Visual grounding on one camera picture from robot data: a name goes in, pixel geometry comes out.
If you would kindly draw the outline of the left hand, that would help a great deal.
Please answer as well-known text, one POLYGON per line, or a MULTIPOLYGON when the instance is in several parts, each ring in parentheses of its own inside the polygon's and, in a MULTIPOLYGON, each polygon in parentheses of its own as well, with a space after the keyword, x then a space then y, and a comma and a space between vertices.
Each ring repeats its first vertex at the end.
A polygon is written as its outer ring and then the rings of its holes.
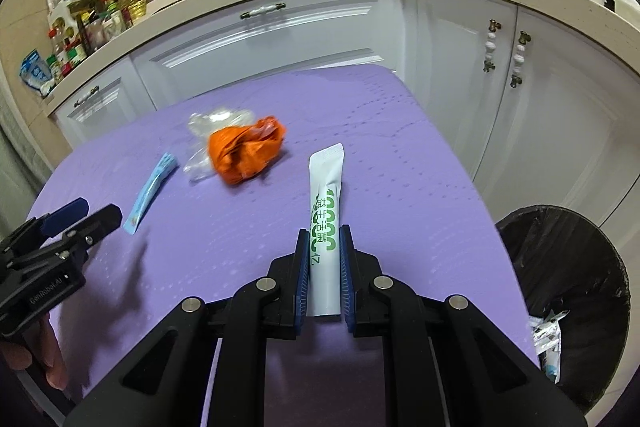
POLYGON ((39 334, 36 347, 29 350, 17 343, 1 341, 1 354, 4 356, 9 368, 14 372, 24 371, 32 365, 34 358, 43 363, 46 368, 46 380, 48 384, 58 390, 65 390, 68 385, 68 372, 62 357, 62 351, 58 338, 52 329, 50 314, 47 313, 39 319, 39 334))

